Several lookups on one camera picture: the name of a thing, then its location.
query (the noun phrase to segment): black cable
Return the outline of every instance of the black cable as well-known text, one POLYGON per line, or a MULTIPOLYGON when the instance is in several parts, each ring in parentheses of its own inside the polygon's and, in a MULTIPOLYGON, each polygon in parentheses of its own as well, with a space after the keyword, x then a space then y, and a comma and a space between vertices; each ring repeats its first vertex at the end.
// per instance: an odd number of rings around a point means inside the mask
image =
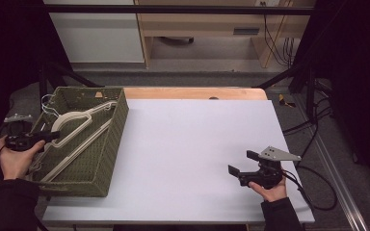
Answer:
POLYGON ((320 177, 324 182, 326 182, 329 185, 330 189, 332 190, 332 194, 333 194, 333 197, 334 197, 334 201, 332 202, 332 205, 329 206, 329 207, 327 207, 327 208, 322 208, 322 207, 318 207, 318 206, 314 206, 314 208, 316 208, 318 210, 322 210, 322 211, 330 211, 330 210, 333 210, 336 207, 337 203, 338 203, 338 196, 337 196, 337 193, 336 193, 334 187, 330 183, 330 181, 327 180, 320 173, 318 173, 317 171, 315 171, 315 170, 313 170, 313 169, 311 169, 309 167, 304 167, 304 166, 297 167, 297 169, 299 169, 299 168, 305 169, 305 170, 308 170, 308 171, 314 173, 315 175, 317 175, 318 177, 320 177))
POLYGON ((49 231, 40 221, 40 219, 38 219, 38 217, 36 217, 36 222, 38 224, 38 228, 41 230, 41 231, 49 231))
POLYGON ((287 179, 291 180, 294 184, 297 185, 297 190, 302 194, 302 197, 304 199, 304 201, 308 204, 308 206, 310 207, 311 211, 314 211, 315 207, 314 205, 312 204, 310 198, 307 196, 307 194, 305 193, 304 191, 304 188, 302 187, 302 185, 300 185, 299 181, 296 180, 295 178, 287 175, 286 173, 282 173, 283 176, 285 176, 287 179))
POLYGON ((269 32, 269 30, 267 28, 266 14, 263 14, 263 17, 264 17, 264 40, 265 40, 265 42, 267 44, 267 47, 269 47, 270 51, 272 52, 272 54, 275 57, 275 59, 276 59, 276 61, 277 61, 278 64, 283 65, 283 66, 287 66, 287 64, 281 64, 280 61, 278 60, 278 57, 281 59, 281 56, 278 53, 278 48, 276 47, 276 44, 273 42, 272 35, 270 35, 270 32, 269 32), (270 40, 272 41, 273 46, 276 48, 276 52, 278 54, 278 57, 276 56, 275 52, 273 51, 273 48, 269 45, 269 42, 267 41, 267 36, 266 36, 267 33, 269 33, 270 40))
MULTIPOLYGON (((327 108, 323 109, 320 113, 317 114, 317 119, 321 120, 323 117, 330 115, 331 112, 327 112, 326 114, 323 114, 323 112, 325 112, 326 110, 330 110, 330 109, 331 109, 331 107, 327 107, 327 108)), ((306 122, 304 122, 302 124, 299 124, 295 127, 286 129, 285 131, 283 131, 283 135, 285 137, 290 136, 290 135, 294 135, 294 134, 296 134, 296 133, 298 133, 298 132, 300 132, 300 131, 302 131, 306 128, 310 128, 311 126, 314 125, 314 124, 310 124, 310 125, 304 127, 305 125, 307 125, 307 123, 310 123, 310 120, 307 120, 306 122)))
MULTIPOLYGON (((315 105, 314 105, 314 114, 315 114, 315 121, 314 121, 314 125, 315 125, 315 131, 313 133, 313 136, 311 137, 311 140, 308 142, 308 145, 305 147, 301 157, 302 157, 302 160, 304 158, 304 155, 306 154, 308 148, 311 146, 312 142, 314 141, 314 139, 316 138, 317 136, 317 132, 318 132, 318 118, 317 118, 317 108, 319 107, 320 103, 323 102, 323 101, 326 101, 326 100, 329 100, 328 97, 326 98, 322 98, 320 99, 315 105)), ((298 167, 300 165, 302 161, 298 161, 296 163, 296 167, 298 167)))
MULTIPOLYGON (((325 110, 327 110, 327 109, 330 109, 330 107, 327 107, 326 109, 324 109, 324 110, 322 110, 320 113, 318 113, 317 115, 316 115, 316 118, 317 118, 317 116, 320 116, 320 114, 321 113, 323 113, 325 110)), ((282 131, 282 133, 283 134, 285 134, 285 133, 288 133, 288 132, 291 132, 291 131, 294 131, 294 130, 296 130, 296 129, 299 129, 299 128, 302 128, 303 126, 305 126, 305 125, 307 125, 307 123, 310 123, 311 121, 310 120, 306 120, 305 122, 303 122, 303 123, 301 123, 301 124, 299 124, 299 125, 296 125, 296 126, 294 126, 294 127, 292 127, 292 128, 288 128, 288 129, 286 129, 286 130, 283 130, 282 131)))

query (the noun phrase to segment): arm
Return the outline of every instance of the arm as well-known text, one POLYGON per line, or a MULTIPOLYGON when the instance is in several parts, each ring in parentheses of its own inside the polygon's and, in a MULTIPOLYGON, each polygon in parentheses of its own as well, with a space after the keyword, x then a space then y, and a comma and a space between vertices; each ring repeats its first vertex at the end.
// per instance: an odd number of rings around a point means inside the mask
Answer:
POLYGON ((33 156, 44 146, 36 143, 24 152, 15 152, 5 147, 5 138, 0 140, 0 161, 4 180, 0 182, 0 230, 37 230, 35 206, 39 187, 23 180, 33 156))
POLYGON ((266 221, 265 231, 303 230, 290 199, 287 197, 285 177, 269 190, 262 188, 254 182, 249 182, 249 187, 263 196, 265 200, 261 204, 266 221))

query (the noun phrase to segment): black curtain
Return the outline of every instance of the black curtain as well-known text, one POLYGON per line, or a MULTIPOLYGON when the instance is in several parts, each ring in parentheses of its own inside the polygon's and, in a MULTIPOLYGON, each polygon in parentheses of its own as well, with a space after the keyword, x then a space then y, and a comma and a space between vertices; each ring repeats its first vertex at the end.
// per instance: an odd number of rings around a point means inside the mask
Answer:
POLYGON ((310 18, 296 62, 303 61, 305 51, 335 16, 317 55, 310 57, 312 68, 316 78, 330 79, 332 104, 354 157, 370 166, 370 0, 318 0, 317 6, 338 9, 344 2, 337 15, 310 18))
MULTIPOLYGON (((39 80, 40 69, 55 62, 71 69, 56 29, 45 11, 22 6, 43 5, 41 0, 0 0, 0 125, 10 108, 10 96, 39 80)), ((59 77, 54 87, 65 85, 59 77)))

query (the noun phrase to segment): white cabinet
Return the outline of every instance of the white cabinet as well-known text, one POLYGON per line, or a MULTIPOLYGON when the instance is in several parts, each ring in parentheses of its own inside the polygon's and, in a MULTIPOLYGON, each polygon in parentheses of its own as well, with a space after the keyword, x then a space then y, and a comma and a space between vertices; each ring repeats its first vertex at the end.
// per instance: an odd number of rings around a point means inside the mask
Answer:
MULTIPOLYGON (((45 4, 133 5, 132 0, 44 0, 45 4)), ((51 13, 71 63, 143 63, 134 13, 51 13)))

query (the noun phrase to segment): gray floor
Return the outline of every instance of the gray floor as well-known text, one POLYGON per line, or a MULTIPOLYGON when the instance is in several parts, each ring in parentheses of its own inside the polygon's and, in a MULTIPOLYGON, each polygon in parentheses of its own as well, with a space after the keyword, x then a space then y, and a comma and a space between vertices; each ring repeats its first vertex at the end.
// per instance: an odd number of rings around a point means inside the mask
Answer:
MULTIPOLYGON (((267 69, 259 67, 248 38, 195 38, 188 44, 181 40, 159 38, 154 42, 152 61, 149 68, 132 64, 79 64, 75 68, 88 79, 102 85, 113 86, 228 86, 252 87, 276 76, 285 67, 272 62, 267 69)), ((269 99, 274 102, 281 128, 287 129, 304 121, 298 107, 292 108, 278 104, 282 92, 287 102, 303 100, 301 94, 291 95, 286 86, 289 80, 283 80, 267 89, 269 99)), ((316 93, 316 100, 324 97, 316 93)), ((39 116, 39 92, 37 85, 31 85, 13 94, 14 113, 39 116)), ((321 108, 328 107, 324 102, 321 108)), ((363 220, 370 230, 370 169, 353 162, 351 147, 342 135, 341 129, 331 116, 319 122, 320 138, 333 158, 344 182, 354 199, 363 220)), ((310 140, 310 130, 304 129, 294 135, 286 136, 291 153, 301 154, 310 140)), ((312 144, 305 154, 303 166, 317 170, 329 177, 320 161, 320 151, 312 144)), ((320 207, 332 203, 328 186, 308 171, 299 169, 300 178, 309 196, 320 207)), ((41 217, 47 202, 40 199, 37 214, 41 217)), ((307 230, 357 230, 353 229, 340 204, 328 212, 314 212, 315 223, 308 224, 307 230)), ((251 230, 262 230, 260 224, 252 225, 251 230)))

